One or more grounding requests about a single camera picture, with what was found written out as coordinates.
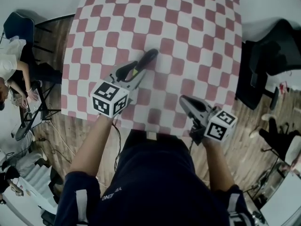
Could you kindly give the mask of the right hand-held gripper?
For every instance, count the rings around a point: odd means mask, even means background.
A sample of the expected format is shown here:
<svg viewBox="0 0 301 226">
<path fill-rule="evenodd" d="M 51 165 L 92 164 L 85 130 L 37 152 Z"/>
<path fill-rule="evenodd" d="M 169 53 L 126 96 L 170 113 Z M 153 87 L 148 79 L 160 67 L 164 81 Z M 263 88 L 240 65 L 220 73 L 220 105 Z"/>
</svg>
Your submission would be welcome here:
<svg viewBox="0 0 301 226">
<path fill-rule="evenodd" d="M 233 132 L 238 118 L 221 108 L 213 108 L 205 100 L 195 96 L 181 95 L 179 104 L 193 120 L 190 137 L 199 145 L 204 138 L 224 142 Z"/>
</svg>

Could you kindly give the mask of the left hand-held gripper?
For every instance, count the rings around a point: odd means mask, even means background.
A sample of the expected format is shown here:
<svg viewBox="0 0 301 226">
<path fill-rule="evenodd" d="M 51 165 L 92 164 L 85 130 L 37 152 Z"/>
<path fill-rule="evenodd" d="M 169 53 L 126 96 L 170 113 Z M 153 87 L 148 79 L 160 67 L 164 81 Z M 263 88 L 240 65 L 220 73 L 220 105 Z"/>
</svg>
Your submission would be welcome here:
<svg viewBox="0 0 301 226">
<path fill-rule="evenodd" d="M 146 69 L 136 73 L 125 81 L 129 72 L 136 67 L 138 61 L 128 61 L 113 67 L 110 75 L 98 81 L 91 91 L 92 108 L 109 118 L 121 113 L 131 102 L 133 91 L 145 76 Z"/>
</svg>

